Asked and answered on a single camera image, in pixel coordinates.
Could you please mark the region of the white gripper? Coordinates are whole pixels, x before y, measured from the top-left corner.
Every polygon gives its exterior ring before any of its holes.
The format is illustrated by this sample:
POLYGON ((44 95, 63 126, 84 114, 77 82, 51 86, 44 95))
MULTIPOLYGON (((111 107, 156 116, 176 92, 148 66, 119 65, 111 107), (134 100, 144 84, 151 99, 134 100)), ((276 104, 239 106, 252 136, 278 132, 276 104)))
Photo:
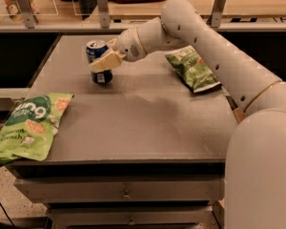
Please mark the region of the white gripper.
POLYGON ((89 64, 90 70, 94 73, 101 73, 119 67, 123 59, 135 62, 147 55, 140 41, 137 28, 123 31, 117 39, 109 40, 106 45, 110 50, 89 64))

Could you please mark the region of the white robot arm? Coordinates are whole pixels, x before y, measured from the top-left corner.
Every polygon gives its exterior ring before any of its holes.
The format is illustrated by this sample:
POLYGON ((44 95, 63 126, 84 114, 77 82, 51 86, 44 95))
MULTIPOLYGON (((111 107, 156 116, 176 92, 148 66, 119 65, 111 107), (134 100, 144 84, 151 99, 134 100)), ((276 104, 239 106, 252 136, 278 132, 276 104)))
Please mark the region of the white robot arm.
POLYGON ((224 229, 286 229, 286 82, 211 29, 187 0, 123 31, 93 61, 95 73, 151 52, 191 45, 235 102, 226 154, 224 229))

